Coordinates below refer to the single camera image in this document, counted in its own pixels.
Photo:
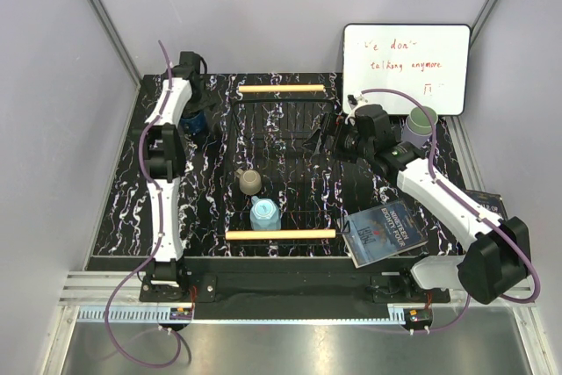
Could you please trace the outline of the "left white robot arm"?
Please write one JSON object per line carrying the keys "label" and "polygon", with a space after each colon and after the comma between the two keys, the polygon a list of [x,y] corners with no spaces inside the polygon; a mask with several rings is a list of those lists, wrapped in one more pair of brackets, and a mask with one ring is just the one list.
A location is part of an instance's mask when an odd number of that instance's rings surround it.
{"label": "left white robot arm", "polygon": [[179,187],[187,163],[183,140],[206,129],[205,110],[215,102],[205,87],[207,65],[200,54],[183,51],[176,65],[167,55],[164,59],[162,92],[139,136],[138,161],[150,198],[153,241],[141,292],[179,301],[190,289],[179,229]]}

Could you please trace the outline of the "lavender plastic cup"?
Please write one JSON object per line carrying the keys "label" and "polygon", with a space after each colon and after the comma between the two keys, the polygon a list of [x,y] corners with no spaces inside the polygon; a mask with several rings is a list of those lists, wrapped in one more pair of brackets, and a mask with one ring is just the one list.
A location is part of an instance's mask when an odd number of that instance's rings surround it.
{"label": "lavender plastic cup", "polygon": [[431,127],[425,130],[425,133],[417,133],[412,129],[408,123],[405,123],[402,127],[401,140],[405,142],[410,142],[417,148],[422,148],[427,142],[432,138]]}

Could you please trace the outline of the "light blue faceted cup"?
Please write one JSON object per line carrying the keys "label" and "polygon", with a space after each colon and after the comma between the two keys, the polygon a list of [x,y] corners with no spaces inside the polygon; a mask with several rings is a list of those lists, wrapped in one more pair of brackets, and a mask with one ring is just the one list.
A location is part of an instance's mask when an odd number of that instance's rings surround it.
{"label": "light blue faceted cup", "polygon": [[281,213],[276,203],[268,198],[251,197],[250,224],[255,231],[281,229]]}

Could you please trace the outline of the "sage green plastic cup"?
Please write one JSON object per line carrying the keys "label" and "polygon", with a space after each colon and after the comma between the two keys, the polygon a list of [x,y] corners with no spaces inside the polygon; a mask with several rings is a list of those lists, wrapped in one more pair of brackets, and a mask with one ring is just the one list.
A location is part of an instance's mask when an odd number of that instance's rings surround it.
{"label": "sage green plastic cup", "polygon": [[416,135],[431,135],[432,126],[438,121],[438,114],[430,107],[415,107],[407,117],[407,127]]}

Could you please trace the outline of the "dark blue ceramic cup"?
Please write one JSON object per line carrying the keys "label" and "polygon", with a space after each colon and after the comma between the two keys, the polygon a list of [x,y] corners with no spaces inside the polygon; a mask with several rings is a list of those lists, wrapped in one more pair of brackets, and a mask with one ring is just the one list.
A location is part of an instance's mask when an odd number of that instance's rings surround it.
{"label": "dark blue ceramic cup", "polygon": [[180,125],[186,134],[197,135],[202,133],[207,127],[205,112],[200,110],[190,114],[183,114],[180,118]]}

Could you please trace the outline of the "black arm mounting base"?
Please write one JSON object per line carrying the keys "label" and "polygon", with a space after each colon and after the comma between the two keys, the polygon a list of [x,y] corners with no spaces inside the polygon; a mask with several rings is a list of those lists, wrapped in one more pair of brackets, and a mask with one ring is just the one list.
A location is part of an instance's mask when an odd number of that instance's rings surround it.
{"label": "black arm mounting base", "polygon": [[396,284],[418,261],[411,256],[394,257],[356,268],[344,257],[191,257],[185,266],[194,293],[171,299],[145,295],[140,288],[140,300],[193,300],[195,306],[226,310],[284,306],[317,311],[338,306],[340,314],[347,308],[364,310],[372,304],[408,302],[410,299]]}

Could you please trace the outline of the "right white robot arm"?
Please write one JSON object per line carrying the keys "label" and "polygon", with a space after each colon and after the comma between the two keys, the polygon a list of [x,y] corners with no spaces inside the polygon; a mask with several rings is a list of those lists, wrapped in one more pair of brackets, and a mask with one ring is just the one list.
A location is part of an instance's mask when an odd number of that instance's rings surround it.
{"label": "right white robot arm", "polygon": [[429,256],[399,279],[401,296],[418,301],[429,290],[463,289],[488,305],[527,277],[534,277],[527,225],[503,219],[435,170],[431,159],[408,141],[398,141],[380,105],[361,107],[357,116],[326,113],[319,128],[304,142],[315,154],[354,163],[372,171],[418,201],[461,243],[462,256]]}

